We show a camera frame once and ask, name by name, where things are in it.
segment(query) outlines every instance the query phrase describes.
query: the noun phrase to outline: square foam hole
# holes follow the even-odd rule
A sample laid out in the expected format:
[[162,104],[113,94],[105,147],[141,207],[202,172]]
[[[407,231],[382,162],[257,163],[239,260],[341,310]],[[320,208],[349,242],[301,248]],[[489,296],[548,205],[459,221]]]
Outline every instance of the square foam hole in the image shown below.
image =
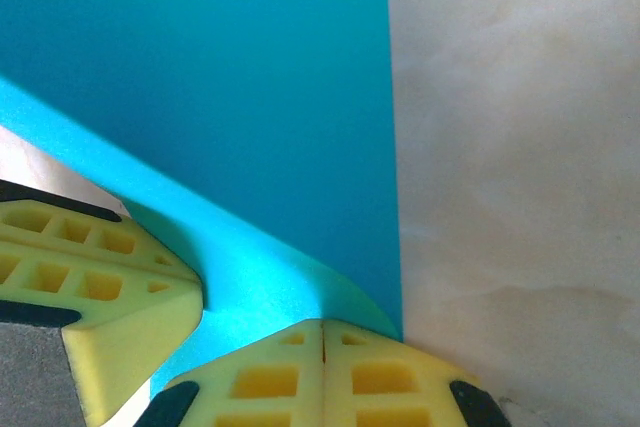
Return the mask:
[[60,228],[53,235],[60,239],[70,240],[82,244],[89,235],[91,227],[82,222],[72,219],[64,219]]
[[69,274],[69,267],[50,263],[40,263],[23,285],[26,289],[56,293]]
[[298,369],[289,365],[263,365],[238,372],[231,390],[236,399],[293,397],[298,390]]
[[171,261],[162,254],[157,254],[153,260],[155,261],[156,264],[173,265]]
[[147,292],[150,294],[155,294],[156,292],[162,292],[163,290],[167,290],[169,288],[169,284],[165,284],[164,282],[158,282],[157,280],[152,280],[147,283]]
[[360,410],[356,427],[432,427],[429,413],[422,408]]
[[76,290],[78,297],[94,300],[114,300],[120,295],[122,279],[102,272],[85,272]]
[[20,259],[12,255],[0,255],[0,284],[9,278]]
[[280,343],[288,345],[302,345],[304,344],[304,334],[301,332],[296,332],[295,334],[291,334],[288,337],[282,339]]
[[366,345],[367,341],[352,334],[342,334],[342,345]]
[[216,419],[213,427],[290,427],[291,414],[227,414]]
[[351,377],[353,393],[356,395],[400,394],[418,391],[413,372],[404,362],[363,362],[353,367]]
[[51,215],[38,210],[13,210],[4,218],[4,223],[23,230],[42,232],[51,220]]
[[98,247],[101,249],[118,252],[120,254],[132,253],[135,245],[136,241],[132,236],[112,230],[105,230],[98,242]]

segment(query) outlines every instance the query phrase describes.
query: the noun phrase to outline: teal paper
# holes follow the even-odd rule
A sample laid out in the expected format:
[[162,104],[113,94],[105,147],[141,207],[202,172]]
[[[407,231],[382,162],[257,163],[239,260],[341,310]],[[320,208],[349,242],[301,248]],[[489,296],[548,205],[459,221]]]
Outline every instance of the teal paper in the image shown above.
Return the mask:
[[0,0],[0,75],[205,280],[164,380],[308,316],[401,332],[386,0]]

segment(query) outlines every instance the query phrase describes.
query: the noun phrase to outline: black rubber pad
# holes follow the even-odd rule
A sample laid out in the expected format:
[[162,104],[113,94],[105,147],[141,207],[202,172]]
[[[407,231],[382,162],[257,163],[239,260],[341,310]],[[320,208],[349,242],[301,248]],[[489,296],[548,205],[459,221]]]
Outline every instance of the black rubber pad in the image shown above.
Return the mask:
[[180,382],[156,395],[133,427],[179,427],[198,395],[196,382]]
[[455,380],[449,385],[469,427],[511,427],[498,404],[484,390]]
[[86,427],[62,328],[80,313],[0,301],[0,426]]
[[97,217],[111,222],[121,222],[122,218],[114,211],[87,204],[79,200],[68,199],[49,192],[32,189],[20,184],[14,184],[8,180],[0,179],[0,202],[12,202],[16,200],[36,200],[44,204],[55,205],[62,209],[73,210],[81,214]]

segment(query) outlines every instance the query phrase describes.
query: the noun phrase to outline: gray surface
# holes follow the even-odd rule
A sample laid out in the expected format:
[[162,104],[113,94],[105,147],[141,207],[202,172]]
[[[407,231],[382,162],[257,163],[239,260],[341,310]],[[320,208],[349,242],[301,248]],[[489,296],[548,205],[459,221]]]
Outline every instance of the gray surface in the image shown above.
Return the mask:
[[59,328],[0,323],[0,426],[86,426]]

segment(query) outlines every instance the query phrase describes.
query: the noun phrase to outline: white wall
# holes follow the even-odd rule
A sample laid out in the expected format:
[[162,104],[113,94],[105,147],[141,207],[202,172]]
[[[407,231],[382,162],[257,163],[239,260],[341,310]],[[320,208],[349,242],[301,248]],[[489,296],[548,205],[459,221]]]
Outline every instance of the white wall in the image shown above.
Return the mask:
[[640,0],[390,4],[407,340],[640,425]]

